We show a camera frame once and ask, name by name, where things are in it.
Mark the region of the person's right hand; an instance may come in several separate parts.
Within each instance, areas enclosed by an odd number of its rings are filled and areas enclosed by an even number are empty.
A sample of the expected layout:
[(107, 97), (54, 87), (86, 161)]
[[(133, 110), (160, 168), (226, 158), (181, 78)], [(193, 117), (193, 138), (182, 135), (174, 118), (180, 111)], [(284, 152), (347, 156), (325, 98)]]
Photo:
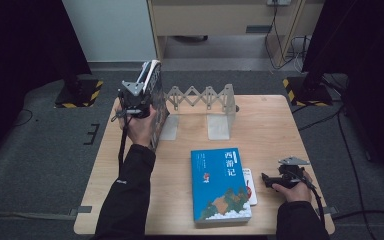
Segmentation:
[(281, 193), (285, 197), (287, 202), (312, 201), (311, 190), (303, 182), (299, 182), (291, 189), (285, 188), (279, 184), (273, 184), (272, 188), (277, 192)]

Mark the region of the light wooden desk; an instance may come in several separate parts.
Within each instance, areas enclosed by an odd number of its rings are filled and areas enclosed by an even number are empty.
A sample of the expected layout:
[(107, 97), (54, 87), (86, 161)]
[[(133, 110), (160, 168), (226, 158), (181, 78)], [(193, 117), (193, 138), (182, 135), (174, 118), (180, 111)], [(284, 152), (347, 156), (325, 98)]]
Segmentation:
[(314, 32), (325, 0), (147, 0), (158, 59), (169, 36), (264, 34), (274, 63), (286, 62), (292, 40)]

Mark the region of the thick blue book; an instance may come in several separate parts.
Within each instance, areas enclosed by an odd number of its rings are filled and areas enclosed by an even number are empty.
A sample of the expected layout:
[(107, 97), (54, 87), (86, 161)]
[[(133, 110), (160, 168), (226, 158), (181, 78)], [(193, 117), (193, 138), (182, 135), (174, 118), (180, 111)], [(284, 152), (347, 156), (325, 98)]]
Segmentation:
[(248, 189), (237, 148), (191, 151), (193, 218), (196, 224), (248, 222)]

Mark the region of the black yellow striped stand base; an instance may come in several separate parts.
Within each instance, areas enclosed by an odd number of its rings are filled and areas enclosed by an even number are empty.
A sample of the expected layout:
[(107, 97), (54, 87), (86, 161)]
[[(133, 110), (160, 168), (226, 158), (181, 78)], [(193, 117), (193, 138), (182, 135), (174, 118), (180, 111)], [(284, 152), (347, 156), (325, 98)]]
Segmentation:
[(308, 84), (305, 77), (287, 77), (282, 81), (293, 106), (330, 106), (332, 98), (326, 87)]
[(54, 106), (56, 108), (91, 107), (101, 90), (102, 80), (95, 78), (65, 80)]

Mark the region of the magazine with portrait cover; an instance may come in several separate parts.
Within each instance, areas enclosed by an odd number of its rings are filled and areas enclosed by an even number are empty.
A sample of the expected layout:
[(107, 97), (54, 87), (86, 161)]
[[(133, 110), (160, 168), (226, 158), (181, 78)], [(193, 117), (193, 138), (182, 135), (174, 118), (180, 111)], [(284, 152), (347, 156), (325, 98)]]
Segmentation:
[(145, 85), (146, 79), (147, 79), (148, 74), (149, 74), (150, 69), (151, 69), (151, 65), (152, 65), (151, 61), (147, 61), (147, 62), (143, 63), (142, 70), (141, 70), (141, 72), (137, 78), (137, 81), (136, 81), (137, 86), (144, 86)]

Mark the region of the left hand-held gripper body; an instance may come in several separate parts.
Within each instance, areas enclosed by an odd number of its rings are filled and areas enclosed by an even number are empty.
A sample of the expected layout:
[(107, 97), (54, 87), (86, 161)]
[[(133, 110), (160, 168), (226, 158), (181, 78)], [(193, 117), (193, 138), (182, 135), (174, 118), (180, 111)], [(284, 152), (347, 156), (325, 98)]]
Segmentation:
[(150, 115), (151, 94), (144, 82), (123, 81), (118, 98), (126, 114), (140, 119)]

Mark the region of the expandable metal book rack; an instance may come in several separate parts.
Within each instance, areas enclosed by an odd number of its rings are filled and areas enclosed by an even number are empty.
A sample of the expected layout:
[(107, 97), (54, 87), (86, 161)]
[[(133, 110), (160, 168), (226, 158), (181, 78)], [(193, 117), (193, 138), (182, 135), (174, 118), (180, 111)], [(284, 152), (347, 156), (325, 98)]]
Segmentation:
[(212, 86), (207, 86), (199, 92), (194, 86), (190, 86), (185, 92), (179, 87), (173, 86), (165, 94), (168, 108), (173, 112), (168, 116), (162, 133), (161, 140), (174, 141), (180, 128), (180, 110), (182, 106), (205, 108), (205, 120), (207, 126), (207, 137), (209, 140), (229, 140), (231, 129), (235, 121), (239, 107), (236, 105), (234, 88), (232, 84), (226, 84), (217, 92)]

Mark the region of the white caterpillar picture book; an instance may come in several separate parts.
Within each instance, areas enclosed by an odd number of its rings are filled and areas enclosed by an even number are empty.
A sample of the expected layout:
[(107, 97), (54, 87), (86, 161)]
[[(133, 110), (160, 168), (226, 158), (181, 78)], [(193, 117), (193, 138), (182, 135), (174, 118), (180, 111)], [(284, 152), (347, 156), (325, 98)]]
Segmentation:
[(251, 206), (255, 206), (258, 203), (252, 171), (249, 168), (243, 169), (243, 176), (245, 180), (246, 190), (247, 190), (247, 196), (249, 199), (249, 204)]

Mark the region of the person's left hand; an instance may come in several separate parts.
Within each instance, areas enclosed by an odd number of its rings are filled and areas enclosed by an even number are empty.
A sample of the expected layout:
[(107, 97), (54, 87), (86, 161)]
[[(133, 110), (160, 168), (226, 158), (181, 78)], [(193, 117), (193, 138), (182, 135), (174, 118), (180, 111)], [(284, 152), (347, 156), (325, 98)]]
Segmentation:
[(151, 137), (154, 132), (154, 119), (156, 116), (156, 110), (153, 106), (150, 106), (150, 115), (146, 118), (132, 118), (127, 116), (128, 130), (127, 136), (130, 138), (133, 144), (138, 144), (144, 147), (148, 147), (151, 143)]

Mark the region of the black curtain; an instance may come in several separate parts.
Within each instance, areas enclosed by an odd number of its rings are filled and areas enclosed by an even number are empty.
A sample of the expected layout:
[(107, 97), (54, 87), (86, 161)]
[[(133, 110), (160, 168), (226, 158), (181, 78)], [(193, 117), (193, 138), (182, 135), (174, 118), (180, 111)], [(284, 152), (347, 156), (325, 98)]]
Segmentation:
[(89, 72), (62, 0), (0, 0), (0, 142), (29, 91)]
[(325, 73), (348, 76), (345, 101), (384, 164), (384, 0), (325, 0), (304, 71), (306, 91)]

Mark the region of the white panel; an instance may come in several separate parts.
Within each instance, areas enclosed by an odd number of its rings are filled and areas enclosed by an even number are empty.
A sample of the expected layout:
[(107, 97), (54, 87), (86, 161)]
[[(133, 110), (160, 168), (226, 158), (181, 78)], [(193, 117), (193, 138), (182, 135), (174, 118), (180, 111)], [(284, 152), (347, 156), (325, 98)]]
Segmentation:
[(147, 0), (62, 0), (88, 62), (156, 58)]

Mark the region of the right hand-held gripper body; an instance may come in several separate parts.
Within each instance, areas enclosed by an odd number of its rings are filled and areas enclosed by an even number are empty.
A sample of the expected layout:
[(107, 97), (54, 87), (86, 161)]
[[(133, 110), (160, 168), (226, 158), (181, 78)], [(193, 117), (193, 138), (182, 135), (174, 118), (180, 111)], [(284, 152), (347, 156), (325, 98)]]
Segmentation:
[(281, 180), (279, 184), (283, 187), (291, 189), (297, 185), (298, 182), (304, 177), (304, 165), (309, 165), (310, 162), (291, 156), (279, 160), (279, 173)]

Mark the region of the grey floor strip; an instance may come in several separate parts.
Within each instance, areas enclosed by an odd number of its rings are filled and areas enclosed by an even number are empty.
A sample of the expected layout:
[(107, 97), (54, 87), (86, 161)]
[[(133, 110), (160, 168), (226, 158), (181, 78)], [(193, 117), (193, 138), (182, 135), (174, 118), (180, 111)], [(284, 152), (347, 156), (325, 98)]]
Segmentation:
[(0, 212), (0, 218), (23, 218), (23, 219), (39, 219), (39, 220), (75, 220), (74, 215), (47, 214), (47, 213), (19, 213), (19, 212)]

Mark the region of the dark round object under desk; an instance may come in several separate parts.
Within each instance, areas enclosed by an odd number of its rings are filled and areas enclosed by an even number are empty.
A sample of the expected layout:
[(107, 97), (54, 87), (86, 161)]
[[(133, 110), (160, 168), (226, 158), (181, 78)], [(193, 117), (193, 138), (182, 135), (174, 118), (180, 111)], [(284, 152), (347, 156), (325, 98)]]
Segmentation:
[(203, 36), (174, 36), (176, 41), (186, 42), (186, 43), (198, 43), (208, 40), (208, 35)]

